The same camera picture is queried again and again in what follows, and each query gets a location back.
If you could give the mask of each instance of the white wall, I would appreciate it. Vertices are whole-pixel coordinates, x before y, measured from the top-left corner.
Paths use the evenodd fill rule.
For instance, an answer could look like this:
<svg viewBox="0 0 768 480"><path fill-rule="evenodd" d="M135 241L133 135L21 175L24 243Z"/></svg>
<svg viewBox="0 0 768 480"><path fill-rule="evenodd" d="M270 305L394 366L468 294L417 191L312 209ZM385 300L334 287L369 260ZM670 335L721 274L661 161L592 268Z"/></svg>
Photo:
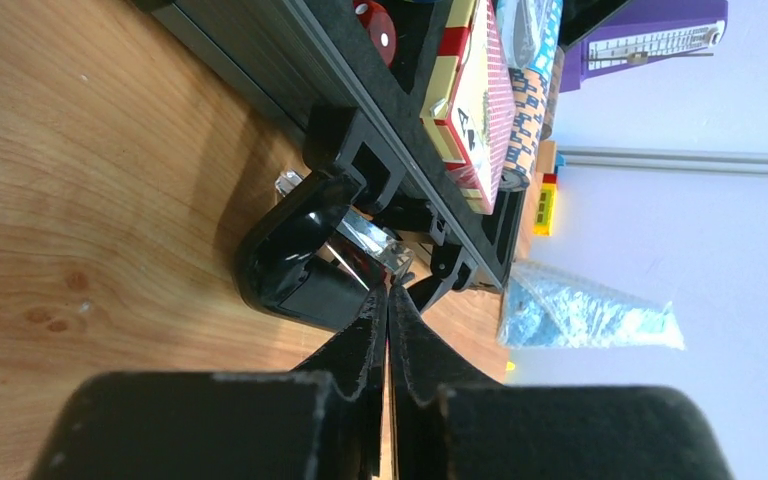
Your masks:
<svg viewBox="0 0 768 480"><path fill-rule="evenodd" d="M705 411L739 479L768 480L768 179L567 168L532 258L660 301L686 351L519 351L515 383L660 384Z"/></svg>
<svg viewBox="0 0 768 480"><path fill-rule="evenodd" d="M565 146L768 153L768 0L729 0L729 11L712 58L645 65L562 94L554 138Z"/></svg>

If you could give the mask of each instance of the small yellow object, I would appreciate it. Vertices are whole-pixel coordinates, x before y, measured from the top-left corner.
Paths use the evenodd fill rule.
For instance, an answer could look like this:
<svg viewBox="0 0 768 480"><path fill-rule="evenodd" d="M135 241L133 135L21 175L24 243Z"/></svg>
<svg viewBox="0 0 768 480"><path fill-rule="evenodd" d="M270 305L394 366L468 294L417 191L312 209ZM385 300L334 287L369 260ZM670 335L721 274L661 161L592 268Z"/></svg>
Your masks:
<svg viewBox="0 0 768 480"><path fill-rule="evenodd" d="M540 188L540 203L537 204L537 218L534 219L535 235L552 235L552 216L555 213L557 193L558 186L552 183L544 183Z"/></svg>

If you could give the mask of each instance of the red and yellow package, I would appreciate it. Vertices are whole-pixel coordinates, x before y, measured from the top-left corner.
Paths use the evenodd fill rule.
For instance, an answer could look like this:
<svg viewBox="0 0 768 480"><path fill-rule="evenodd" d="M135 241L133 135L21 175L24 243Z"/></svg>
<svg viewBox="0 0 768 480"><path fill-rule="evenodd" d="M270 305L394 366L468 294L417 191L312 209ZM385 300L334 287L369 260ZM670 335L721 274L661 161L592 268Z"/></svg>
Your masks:
<svg viewBox="0 0 768 480"><path fill-rule="evenodd" d="M493 213L514 96L489 0L453 0L420 120L473 211Z"/></svg>

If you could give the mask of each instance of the red round object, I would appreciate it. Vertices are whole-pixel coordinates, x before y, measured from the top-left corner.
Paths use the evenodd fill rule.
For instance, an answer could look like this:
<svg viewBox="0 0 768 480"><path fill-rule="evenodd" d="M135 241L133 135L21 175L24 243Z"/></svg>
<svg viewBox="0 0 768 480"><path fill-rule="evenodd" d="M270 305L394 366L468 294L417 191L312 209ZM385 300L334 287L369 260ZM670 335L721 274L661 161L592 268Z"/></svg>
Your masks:
<svg viewBox="0 0 768 480"><path fill-rule="evenodd" d="M371 0L353 0L355 15L389 67L396 57L396 26L387 9Z"/></svg>

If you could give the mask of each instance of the wooden table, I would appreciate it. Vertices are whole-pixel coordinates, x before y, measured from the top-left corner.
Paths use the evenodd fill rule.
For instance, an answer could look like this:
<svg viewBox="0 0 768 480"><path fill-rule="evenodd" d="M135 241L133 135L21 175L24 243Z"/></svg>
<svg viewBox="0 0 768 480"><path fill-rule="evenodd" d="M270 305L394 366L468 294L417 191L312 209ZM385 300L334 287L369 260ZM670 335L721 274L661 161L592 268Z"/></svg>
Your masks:
<svg viewBox="0 0 768 480"><path fill-rule="evenodd" d="M130 4L0 0L0 479L97 372L285 370L328 338L247 308L228 270L298 165ZM425 318L501 379L499 306L450 294Z"/></svg>

